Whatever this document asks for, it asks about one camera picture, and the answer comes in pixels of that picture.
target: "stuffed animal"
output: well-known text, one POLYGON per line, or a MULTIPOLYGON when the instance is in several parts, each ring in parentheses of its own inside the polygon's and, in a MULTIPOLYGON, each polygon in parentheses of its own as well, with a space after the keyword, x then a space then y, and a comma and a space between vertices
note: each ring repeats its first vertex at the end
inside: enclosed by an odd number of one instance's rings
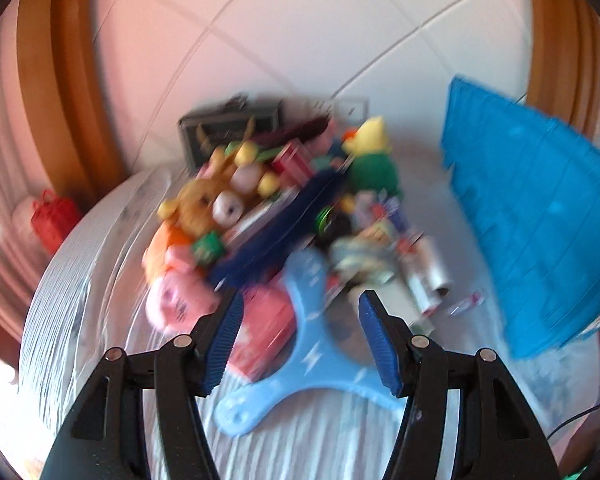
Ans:
POLYGON ((167 270, 156 278, 146 298, 146 316, 151 325, 167 336, 189 333, 200 317, 215 312, 219 295, 190 270, 167 270))
POLYGON ((355 135, 349 135, 342 149, 355 156, 347 171, 349 189, 359 191, 385 191, 388 196, 401 196, 398 171, 391 160, 391 145, 386 133, 384 119, 374 117, 359 127, 355 135))
POLYGON ((155 232, 154 238, 144 251, 142 256, 142 267, 146 282, 152 285, 153 282, 164 275, 174 265, 168 260, 167 252, 171 247, 184 247, 189 251, 193 242, 192 238, 184 233, 182 229, 175 225, 163 222, 155 232))
POLYGON ((372 117, 358 128, 354 135, 349 134, 342 143, 347 155, 361 156, 370 153, 391 153, 386 125, 382 117, 372 117))
MULTIPOLYGON (((278 176, 257 161, 259 148, 249 139, 254 124, 247 127, 242 142, 232 142, 226 148, 218 146, 209 157, 205 178, 229 181, 233 189, 239 192, 247 201, 256 197, 268 198, 279 188, 278 176)), ((196 135, 204 145, 206 133, 204 127, 198 126, 196 135)))
POLYGON ((224 233, 244 211, 244 200, 230 181, 213 176, 187 182, 175 199, 160 204, 158 216, 195 242, 212 231, 224 233))

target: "green plush toy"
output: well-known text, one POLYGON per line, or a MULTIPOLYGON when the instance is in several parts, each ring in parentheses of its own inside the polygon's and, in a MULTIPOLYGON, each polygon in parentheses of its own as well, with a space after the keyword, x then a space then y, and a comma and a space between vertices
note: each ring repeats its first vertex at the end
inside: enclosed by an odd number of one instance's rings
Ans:
POLYGON ((347 171, 347 181, 353 194, 363 190, 402 196, 398 171, 389 154, 391 145, 382 117, 372 117, 342 143, 342 149, 355 160, 347 171))
POLYGON ((357 156, 347 171, 347 182, 354 194, 362 190, 381 192, 384 189, 388 196, 402 196, 398 172, 386 153, 357 156))

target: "pink box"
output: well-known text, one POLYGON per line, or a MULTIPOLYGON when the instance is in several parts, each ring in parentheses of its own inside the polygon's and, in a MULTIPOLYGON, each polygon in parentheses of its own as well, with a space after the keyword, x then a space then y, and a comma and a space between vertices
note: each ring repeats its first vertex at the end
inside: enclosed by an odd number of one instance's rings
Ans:
POLYGON ((286 292, 269 285, 243 291, 244 317, 229 356, 229 371, 257 381, 296 331, 296 315, 286 292))
POLYGON ((279 174, 290 177, 298 186, 305 186, 315 175, 311 165, 312 157, 309 150, 297 139, 290 140, 276 158, 271 167, 279 174))

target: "white tiled wall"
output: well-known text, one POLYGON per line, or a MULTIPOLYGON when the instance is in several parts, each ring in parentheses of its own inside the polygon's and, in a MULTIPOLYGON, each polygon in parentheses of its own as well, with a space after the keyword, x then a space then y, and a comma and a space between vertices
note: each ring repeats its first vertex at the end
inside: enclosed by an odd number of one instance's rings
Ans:
POLYGON ((525 94, 529 0, 95 0, 112 120, 137 171, 182 157, 176 122, 252 94, 362 96, 436 144, 456 73, 525 94))

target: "white bedsheet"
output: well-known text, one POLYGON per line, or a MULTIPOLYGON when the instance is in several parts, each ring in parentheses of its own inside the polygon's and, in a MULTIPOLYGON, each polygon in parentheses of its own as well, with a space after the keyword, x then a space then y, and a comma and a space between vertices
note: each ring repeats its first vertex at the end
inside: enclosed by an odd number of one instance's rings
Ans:
MULTIPOLYGON (((401 177, 410 220, 436 237, 456 281, 453 303, 477 288, 488 300, 461 316, 439 312, 433 337, 448 350, 495 349, 509 366, 543 429, 592 406, 600 384, 597 336, 526 362, 510 359, 488 270, 435 154, 406 150, 401 177)), ((158 204, 186 180, 180 167, 138 174, 102 200, 69 236, 40 284, 27 318, 20 362, 20 397, 54 433, 107 348, 129 354, 159 348, 165 339, 144 316, 141 257, 155 230, 158 204)), ((334 337, 369 360, 353 310, 337 301, 328 311, 334 337)), ((399 421, 352 394, 315 390, 283 401, 251 434, 229 438, 212 418, 216 402, 239 386, 225 375, 200 414, 225 479, 318 480, 382 477, 399 421)), ((450 477, 458 395, 451 392, 438 477, 450 477)), ((154 480, 168 480, 152 392, 145 396, 148 456, 154 480)))

